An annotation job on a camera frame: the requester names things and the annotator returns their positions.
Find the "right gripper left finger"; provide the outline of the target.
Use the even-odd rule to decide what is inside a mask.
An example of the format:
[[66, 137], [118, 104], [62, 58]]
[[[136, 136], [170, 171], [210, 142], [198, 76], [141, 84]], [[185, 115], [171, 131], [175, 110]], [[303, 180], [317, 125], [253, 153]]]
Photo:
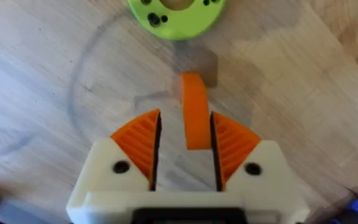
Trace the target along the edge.
[[161, 132], [161, 112], [154, 109], [96, 139], [73, 193], [154, 191]]

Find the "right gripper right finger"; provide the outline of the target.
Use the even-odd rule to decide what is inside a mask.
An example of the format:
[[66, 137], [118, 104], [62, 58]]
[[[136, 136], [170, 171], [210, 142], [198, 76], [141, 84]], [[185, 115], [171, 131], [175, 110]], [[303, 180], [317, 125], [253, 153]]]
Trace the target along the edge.
[[214, 160], [216, 190], [224, 192], [237, 170], [251, 177], [262, 177], [265, 169], [256, 161], [246, 159], [256, 151], [262, 138], [228, 116], [212, 112], [210, 119], [211, 147]]

